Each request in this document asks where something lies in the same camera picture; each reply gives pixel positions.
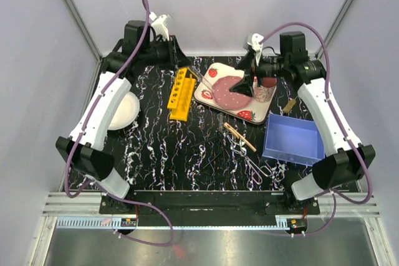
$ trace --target pink sausage slice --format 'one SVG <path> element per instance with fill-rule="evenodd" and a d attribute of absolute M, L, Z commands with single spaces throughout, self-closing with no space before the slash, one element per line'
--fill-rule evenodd
<path fill-rule="evenodd" d="M 251 97 L 229 91 L 241 79 L 238 76 L 225 76 L 214 83 L 213 98 L 219 106 L 227 110 L 239 110 L 249 104 Z"/>

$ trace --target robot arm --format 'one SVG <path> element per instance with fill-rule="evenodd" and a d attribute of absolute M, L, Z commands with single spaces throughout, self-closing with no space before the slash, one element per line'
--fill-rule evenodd
<path fill-rule="evenodd" d="M 143 21 L 129 21 L 126 24 L 124 38 L 118 41 L 113 51 L 102 61 L 100 69 L 103 72 L 100 74 L 97 89 L 83 117 L 68 138 L 60 136 L 55 144 L 67 162 L 75 142 L 81 135 L 70 166 L 121 199 L 127 196 L 130 185 L 113 167 L 115 163 L 113 156 L 102 150 L 112 118 L 132 86 L 130 80 L 134 76 L 133 66 L 140 69 L 147 65 L 163 65 L 177 69 L 191 64 L 180 50 L 176 37 L 169 36 L 166 27 L 169 18 L 167 15 L 156 17 L 154 13 L 150 14 L 150 19 L 153 21 L 151 28 L 154 31 L 154 40 L 150 42 L 151 28 L 148 27 L 136 58 L 103 93 L 104 86 L 108 85 L 111 78 L 129 58 L 145 28 Z"/>
<path fill-rule="evenodd" d="M 287 32 L 280 35 L 281 54 L 274 58 L 262 59 L 263 37 L 254 34 L 247 39 L 248 53 L 236 67 L 244 70 L 244 78 L 231 88 L 253 97 L 253 79 L 262 77 L 284 77 L 304 101 L 320 131 L 326 157 L 315 163 L 312 173 L 288 186 L 298 201 L 314 197 L 326 189 L 359 180 L 364 173 L 349 140 L 357 147 L 368 168 L 375 157 L 372 145 L 363 146 L 349 127 L 334 95 L 329 88 L 325 95 L 325 70 L 318 60 L 310 60 L 305 47 L 305 35 L 301 32 Z M 329 103 L 335 107 L 345 131 L 344 136 Z"/>

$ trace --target yellow test tube rack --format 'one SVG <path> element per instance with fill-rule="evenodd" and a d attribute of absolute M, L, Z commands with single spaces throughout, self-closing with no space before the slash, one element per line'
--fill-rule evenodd
<path fill-rule="evenodd" d="M 182 68 L 177 71 L 175 84 L 172 87 L 168 102 L 168 109 L 171 110 L 169 118 L 172 120 L 187 121 L 188 119 L 196 80 L 191 74 L 186 78 L 187 70 L 187 68 Z"/>

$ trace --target metal floor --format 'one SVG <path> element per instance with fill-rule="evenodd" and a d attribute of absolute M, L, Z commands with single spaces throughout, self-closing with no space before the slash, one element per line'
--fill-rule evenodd
<path fill-rule="evenodd" d="M 309 219 L 308 231 L 322 224 L 320 219 Z M 170 233 L 137 230 L 132 235 L 164 242 Z M 176 244 L 166 248 L 118 239 L 108 230 L 56 229 L 45 265 L 368 266 L 377 261 L 363 220 L 334 219 L 323 233 L 294 239 L 261 231 L 176 231 Z"/>

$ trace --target black marble tabletop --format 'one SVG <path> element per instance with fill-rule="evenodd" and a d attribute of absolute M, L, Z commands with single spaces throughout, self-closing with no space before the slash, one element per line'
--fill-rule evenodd
<path fill-rule="evenodd" d="M 205 74 L 214 62 L 235 66 L 240 59 L 193 57 L 192 62 Z M 173 81 L 173 71 L 147 67 L 131 89 L 140 100 L 137 120 L 122 130 L 108 131 L 104 151 L 113 154 L 116 170 L 136 190 L 282 190 L 281 181 L 288 168 L 298 170 L 301 176 L 311 171 L 311 167 L 261 156 L 267 122 L 253 125 L 227 116 L 227 122 L 257 148 L 256 153 L 248 149 L 245 155 L 231 135 L 191 147 L 217 135 L 219 112 L 193 100 L 187 122 L 170 120 L 166 106 Z M 287 102 L 295 97 L 286 82 L 279 79 L 271 113 L 282 114 Z M 312 119 L 300 99 L 288 115 Z M 220 152 L 223 153 L 208 164 Z M 81 174 L 71 171 L 72 189 L 83 181 Z M 341 189 L 357 191 L 355 184 Z"/>

